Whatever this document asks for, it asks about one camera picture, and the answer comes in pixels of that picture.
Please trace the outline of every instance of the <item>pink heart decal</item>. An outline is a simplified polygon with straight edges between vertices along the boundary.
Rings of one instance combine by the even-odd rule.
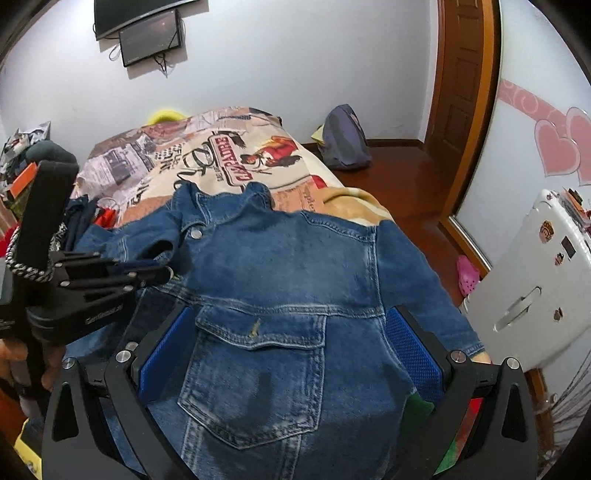
[[[580,108],[571,107],[566,113],[566,134],[579,148],[579,185],[591,185],[591,119]]]
[[[552,122],[540,120],[536,123],[535,144],[547,177],[569,175],[579,168],[581,155],[577,144],[570,138],[560,138]]]

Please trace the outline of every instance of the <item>monitor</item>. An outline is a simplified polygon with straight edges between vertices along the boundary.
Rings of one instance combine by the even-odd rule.
[[[145,18],[119,32],[124,67],[181,46],[178,10]]]
[[[95,34],[100,40],[121,28],[195,0],[95,0]]]

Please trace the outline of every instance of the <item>pink crocs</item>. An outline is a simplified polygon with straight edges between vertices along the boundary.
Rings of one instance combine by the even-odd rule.
[[[458,285],[464,298],[474,291],[480,282],[480,272],[472,265],[466,255],[461,255],[456,261]]]

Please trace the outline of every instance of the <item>wall-mounted tv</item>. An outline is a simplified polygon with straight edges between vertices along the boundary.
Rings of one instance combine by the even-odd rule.
[[[95,33],[100,40],[142,18],[195,0],[95,0]]]

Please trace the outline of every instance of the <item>screw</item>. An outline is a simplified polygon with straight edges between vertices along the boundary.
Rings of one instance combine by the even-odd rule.
[[[511,368],[512,370],[517,370],[521,365],[519,364],[519,360],[517,360],[516,358],[513,357],[509,357],[507,359],[507,365],[509,366],[509,368]]]
[[[449,356],[451,356],[452,360],[457,364],[462,364],[466,361],[466,354],[461,350],[454,350]]]
[[[66,370],[72,368],[74,366],[74,364],[76,363],[76,359],[72,356],[69,356],[68,358],[66,358],[62,363],[62,367],[65,368]]]
[[[117,355],[115,355],[115,360],[117,360],[120,364],[124,364],[130,358],[131,352],[129,350],[121,350]]]

